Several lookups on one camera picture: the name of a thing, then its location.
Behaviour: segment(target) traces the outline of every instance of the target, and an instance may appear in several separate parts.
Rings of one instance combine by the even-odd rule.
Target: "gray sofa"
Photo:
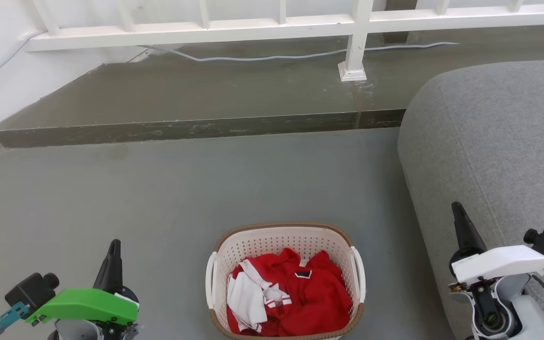
[[[399,156],[436,284],[457,340],[470,307],[449,296],[460,201],[488,248],[544,229],[544,61],[458,69],[421,88],[402,121]],[[544,310],[544,290],[527,287]]]

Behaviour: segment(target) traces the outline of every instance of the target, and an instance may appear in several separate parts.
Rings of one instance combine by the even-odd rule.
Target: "railing base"
[[[341,77],[342,82],[356,82],[359,80],[366,80],[365,67],[360,64],[359,69],[347,69],[346,62],[342,61],[337,64],[339,69],[339,76]]]

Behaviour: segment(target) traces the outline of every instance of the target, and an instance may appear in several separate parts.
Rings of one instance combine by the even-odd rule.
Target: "laundry basket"
[[[284,248],[291,248],[300,254],[302,263],[326,250],[343,272],[343,280],[350,297],[352,309],[350,322],[346,327],[331,333],[308,336],[278,337],[295,340],[338,339],[352,331],[362,317],[365,307],[365,269],[358,250],[349,237],[339,228],[313,222],[277,222],[255,224],[234,229],[218,242],[207,263],[205,295],[209,314],[222,334],[234,340],[256,340],[261,336],[234,334],[228,326],[226,315],[227,282],[230,273],[245,257],[262,254],[280,254]]]

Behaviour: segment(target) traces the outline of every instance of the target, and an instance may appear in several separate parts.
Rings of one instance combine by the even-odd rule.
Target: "concrete floor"
[[[341,82],[345,56],[265,62],[194,62],[173,54],[104,65],[0,123],[9,148],[285,133],[358,126],[369,110],[408,106],[432,77],[473,65],[544,60],[544,26],[411,32],[409,44],[460,45],[365,54],[365,82]],[[382,45],[370,34],[369,47]],[[346,37],[196,43],[180,51],[210,56],[304,55],[346,47]],[[332,122],[296,122],[333,113]]]
[[[221,340],[204,296],[225,232],[264,221],[335,224],[365,263],[365,314],[347,340],[453,339],[402,176],[397,128],[4,150],[0,314],[33,272],[87,288],[113,238],[138,295],[138,339]],[[2,340],[44,340],[15,324]]]

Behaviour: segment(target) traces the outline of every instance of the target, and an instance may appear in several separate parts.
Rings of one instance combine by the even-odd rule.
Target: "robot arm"
[[[12,307],[0,316],[0,335],[19,319],[33,327],[56,321],[48,340],[128,340],[137,334],[136,295],[123,286],[121,241],[113,240],[93,288],[65,289],[56,295],[58,278],[35,273],[6,294]]]
[[[454,202],[452,208],[459,250],[450,260],[457,279],[450,288],[471,303],[475,339],[544,339],[544,314],[535,300],[522,294],[532,273],[544,275],[544,231],[527,231],[524,241],[532,248],[487,250],[463,206]]]

